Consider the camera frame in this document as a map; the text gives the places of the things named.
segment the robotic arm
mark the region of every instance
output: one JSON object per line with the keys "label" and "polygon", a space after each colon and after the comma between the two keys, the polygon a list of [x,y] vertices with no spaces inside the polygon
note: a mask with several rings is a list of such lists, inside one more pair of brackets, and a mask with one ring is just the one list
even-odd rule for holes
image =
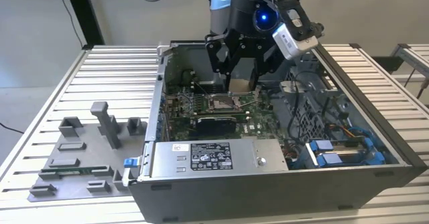
{"label": "robotic arm", "polygon": [[[323,26],[310,22],[299,0],[231,0],[222,9],[212,7],[215,1],[211,0],[212,34],[204,38],[212,71],[226,75],[228,87],[240,58],[254,58],[250,89],[255,89],[259,76],[275,72],[284,58],[291,60],[318,45]],[[223,43],[228,51],[220,61]]]}

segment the power supply label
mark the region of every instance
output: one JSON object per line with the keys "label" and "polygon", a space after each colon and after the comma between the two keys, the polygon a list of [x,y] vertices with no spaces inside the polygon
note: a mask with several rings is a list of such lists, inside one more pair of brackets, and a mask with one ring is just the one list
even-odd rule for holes
{"label": "power supply label", "polygon": [[232,170],[230,143],[191,144],[189,156],[192,170]]}

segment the gray fixture plate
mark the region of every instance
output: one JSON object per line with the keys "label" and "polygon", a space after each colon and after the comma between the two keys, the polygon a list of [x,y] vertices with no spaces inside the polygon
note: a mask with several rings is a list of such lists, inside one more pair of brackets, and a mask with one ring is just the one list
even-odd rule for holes
{"label": "gray fixture plate", "polygon": [[[129,136],[127,131],[127,123],[117,123],[120,132],[117,138],[121,142],[119,149],[111,149],[108,141],[104,136],[100,135],[99,124],[83,124],[83,128],[75,128],[79,137],[64,138],[61,135],[54,145],[50,156],[46,160],[44,169],[49,169],[52,160],[75,160],[79,159],[79,167],[101,167],[109,166],[109,173],[100,174],[72,174],[62,176],[60,179],[42,180],[40,177],[33,185],[30,191],[37,189],[37,186],[52,185],[54,191],[41,194],[41,196],[33,196],[29,194],[28,201],[49,201],[49,200],[65,200],[80,199],[92,197],[113,197],[131,195],[128,189],[121,185],[121,176],[117,172],[123,173],[123,161],[125,158],[137,157],[141,154],[144,135]],[[84,142],[84,150],[66,150],[58,151],[58,146],[64,144],[73,144]],[[99,186],[93,186],[95,191],[89,192],[87,189],[88,181],[100,181],[100,186],[104,185],[103,181],[108,184],[108,191],[99,191]]]}

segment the circuit board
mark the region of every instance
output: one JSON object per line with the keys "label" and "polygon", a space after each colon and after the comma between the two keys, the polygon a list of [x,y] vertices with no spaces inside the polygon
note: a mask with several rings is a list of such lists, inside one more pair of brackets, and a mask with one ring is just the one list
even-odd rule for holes
{"label": "circuit board", "polygon": [[[171,141],[284,138],[270,98],[263,90],[230,96],[193,94],[184,89],[167,98],[167,103]],[[205,129],[197,128],[201,120],[209,121],[208,133],[203,134]],[[234,121],[234,124],[218,126],[215,120]],[[220,129],[220,132],[212,134],[212,129]]]}

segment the aluminum extrusion table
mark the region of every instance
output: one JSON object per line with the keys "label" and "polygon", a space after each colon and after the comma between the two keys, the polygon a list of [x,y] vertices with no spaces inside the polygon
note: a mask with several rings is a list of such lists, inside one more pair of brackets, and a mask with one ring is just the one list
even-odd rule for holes
{"label": "aluminum extrusion table", "polygon": [[[385,118],[429,164],[429,112],[361,48],[324,45]],[[60,136],[65,116],[95,123],[92,101],[108,101],[119,122],[147,120],[157,48],[95,46],[83,51],[0,167],[1,223],[145,223],[131,196],[28,202]],[[204,221],[208,223],[422,223],[429,221],[429,171],[405,187],[385,190],[359,210]]]}

